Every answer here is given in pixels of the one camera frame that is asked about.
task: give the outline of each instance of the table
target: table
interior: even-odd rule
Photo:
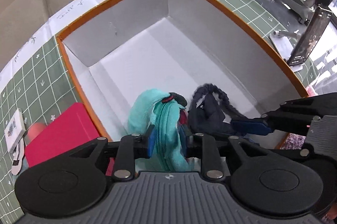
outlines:
[[[235,14],[241,17],[258,34],[260,34],[270,46],[269,34],[273,30],[285,30],[285,28],[262,6],[254,0],[218,0]],[[67,18],[66,15],[72,11],[74,14],[74,1],[65,6],[55,14],[55,20]],[[12,60],[12,66],[23,59],[24,51],[33,52],[28,56],[28,60],[20,66],[6,86],[1,89],[0,94],[0,215],[3,223],[14,223],[23,212],[18,204],[14,193],[14,185],[11,177],[12,155],[7,152],[4,138],[4,128],[9,122],[11,115],[16,108],[21,108],[28,129],[34,122],[49,124],[53,122],[62,112],[64,112],[74,102],[81,102],[80,97],[72,83],[72,80],[65,68],[60,54],[55,34],[60,30],[53,30],[50,24],[52,36],[46,39],[47,35],[40,35],[41,47],[38,44],[39,32],[28,41],[23,49]],[[304,86],[317,77],[317,70],[310,59],[304,64],[304,69],[296,73]]]

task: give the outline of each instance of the floor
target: floor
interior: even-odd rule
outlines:
[[[272,14],[289,32],[304,33],[306,26],[298,22],[298,15],[280,0],[255,0]],[[330,6],[337,15],[337,0]],[[337,30],[330,23],[310,55],[319,75],[311,83],[317,94],[337,92]]]

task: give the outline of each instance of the metal screw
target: metal screw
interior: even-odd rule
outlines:
[[[131,173],[128,170],[117,170],[114,172],[114,176],[118,178],[128,178]]]
[[[313,121],[319,121],[319,120],[321,120],[321,117],[320,117],[320,116],[314,116],[314,117],[312,118],[312,120],[313,120]]]
[[[211,170],[206,173],[209,178],[219,179],[223,177],[223,173],[218,170]]]
[[[309,155],[309,150],[308,149],[303,149],[300,151],[300,155],[302,157],[306,157],[307,155]]]

